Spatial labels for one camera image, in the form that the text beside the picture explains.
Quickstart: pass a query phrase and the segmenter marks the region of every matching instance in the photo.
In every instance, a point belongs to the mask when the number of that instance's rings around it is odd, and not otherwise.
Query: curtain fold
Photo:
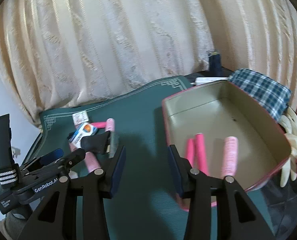
[[[297,106],[297,13],[288,0],[5,0],[0,76],[36,126],[39,112],[99,102],[158,78],[250,68]]]

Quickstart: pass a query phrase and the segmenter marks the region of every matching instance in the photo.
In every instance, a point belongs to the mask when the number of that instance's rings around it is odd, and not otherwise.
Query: blue and white plaid fabric
[[[253,70],[239,69],[228,80],[255,98],[277,122],[290,101],[287,87]]]

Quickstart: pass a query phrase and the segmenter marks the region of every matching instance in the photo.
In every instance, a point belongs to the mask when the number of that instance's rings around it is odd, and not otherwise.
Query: green tablecloth
[[[56,148],[67,154],[67,135],[75,130],[71,115],[87,110],[92,122],[115,119],[127,161],[120,187],[112,200],[104,200],[111,240],[182,240],[187,212],[174,200],[175,190],[167,163],[167,145],[161,109],[162,100],[188,87],[184,77],[156,80],[126,95],[102,103],[41,113],[43,135],[28,158]],[[83,162],[75,166],[79,176],[87,174]],[[250,197],[271,224],[260,191]],[[83,239],[81,208],[77,210],[77,237]],[[212,210],[212,237],[216,239],[216,209]]]

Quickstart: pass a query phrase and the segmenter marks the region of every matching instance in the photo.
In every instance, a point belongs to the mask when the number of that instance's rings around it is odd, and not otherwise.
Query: metal screw
[[[234,178],[232,176],[226,176],[225,177],[225,180],[228,182],[228,183],[233,183],[234,182]]]
[[[59,181],[60,181],[61,183],[65,183],[65,182],[68,181],[68,177],[66,177],[66,176],[62,176],[62,177],[59,178]]]
[[[101,175],[101,174],[103,174],[103,172],[104,172],[104,170],[102,170],[102,169],[96,169],[96,170],[94,171],[94,174],[95,174],[95,175]]]
[[[192,168],[192,169],[190,170],[190,173],[192,173],[192,174],[194,174],[194,175],[197,175],[197,174],[200,173],[200,171],[199,171],[197,168]]]

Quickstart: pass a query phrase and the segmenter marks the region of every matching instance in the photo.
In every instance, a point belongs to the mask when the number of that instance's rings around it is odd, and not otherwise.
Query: open box
[[[245,190],[261,187],[290,156],[282,129],[258,102],[228,81],[182,91],[162,102],[167,143],[185,157],[186,142],[203,133],[210,176],[220,178],[224,139],[238,139],[234,176]]]

